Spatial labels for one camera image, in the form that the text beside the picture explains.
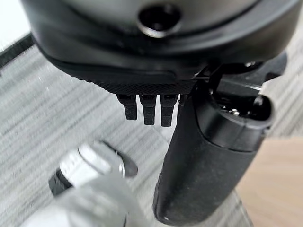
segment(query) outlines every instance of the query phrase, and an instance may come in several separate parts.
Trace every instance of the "blurry object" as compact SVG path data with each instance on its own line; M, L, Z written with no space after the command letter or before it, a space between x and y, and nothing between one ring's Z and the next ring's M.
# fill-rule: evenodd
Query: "blurry object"
M72 149L60 163L61 180L71 183L56 202L23 227L145 227L147 221L126 181L122 158L101 141ZM52 178L57 189L58 179Z
M255 227L303 223L303 139L263 143L237 191Z

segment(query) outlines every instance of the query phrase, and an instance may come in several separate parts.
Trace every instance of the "black plastic housing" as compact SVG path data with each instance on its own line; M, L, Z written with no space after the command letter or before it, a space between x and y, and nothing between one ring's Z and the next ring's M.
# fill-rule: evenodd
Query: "black plastic housing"
M187 226L206 220L227 198L255 157L273 120L264 96L252 115L225 113L205 88L180 114L154 195L156 218Z
M125 81L181 83L194 78L209 60L271 59L292 37L302 0L261 0L221 24L164 39L146 37L136 27L131 29L134 32L120 31L121 26L113 25L110 18L96 22L61 0L22 3L37 45L54 65L72 76L110 87Z

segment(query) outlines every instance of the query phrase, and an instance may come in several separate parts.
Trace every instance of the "black rubber grip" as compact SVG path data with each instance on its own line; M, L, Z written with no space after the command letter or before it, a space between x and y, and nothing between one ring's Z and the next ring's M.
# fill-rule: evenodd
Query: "black rubber grip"
M203 96L198 97L199 102L204 99ZM210 105L209 108L216 109L216 106ZM247 150L255 148L255 151L236 151L228 148L232 147L233 140L230 145L226 143L226 147L222 147L214 144L212 138L207 139L204 136L197 118L199 113L199 108L195 106L193 99L189 98L178 120L156 186L154 214L160 222L167 225L188 226L206 220L227 198L249 167L267 127L256 127L258 131L263 132L251 134L251 128L245 123L249 120L240 119L238 125L242 126L242 132L248 133L246 136L258 137L258 140L255 139L258 147L244 142ZM212 124L214 135L217 130L222 133L221 127L215 126L215 121Z

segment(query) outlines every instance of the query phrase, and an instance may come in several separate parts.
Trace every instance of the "black device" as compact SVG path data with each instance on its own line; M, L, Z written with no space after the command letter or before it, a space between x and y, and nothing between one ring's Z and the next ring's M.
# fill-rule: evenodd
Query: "black device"
M44 56L117 95L128 120L178 123L156 185L165 224L208 218L234 189L270 128L259 95L283 74L301 0L22 0Z

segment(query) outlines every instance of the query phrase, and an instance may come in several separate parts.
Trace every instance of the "silver metal part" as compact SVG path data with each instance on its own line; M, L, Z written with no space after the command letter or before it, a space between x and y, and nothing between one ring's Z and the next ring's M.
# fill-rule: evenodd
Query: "silver metal part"
M100 175L119 173L124 177L125 173L121 157L99 141L85 143L71 150L62 159L60 170L74 187L84 185Z
M237 110L237 109L232 109L232 114L234 116L239 116L240 115L240 112Z
M140 29L140 31L142 31L142 33L144 33L145 35L152 37L152 38L164 38L164 37L169 36L170 34L173 34L174 32L176 32L178 30L178 28L180 27L180 25L177 24L169 30L156 31L156 30L153 30L151 28L144 26L140 21L137 22L137 25L138 25L138 28Z
M255 61L247 62L247 63L245 64L245 67L250 67L250 66L253 66L253 65L255 65L255 64L256 64Z

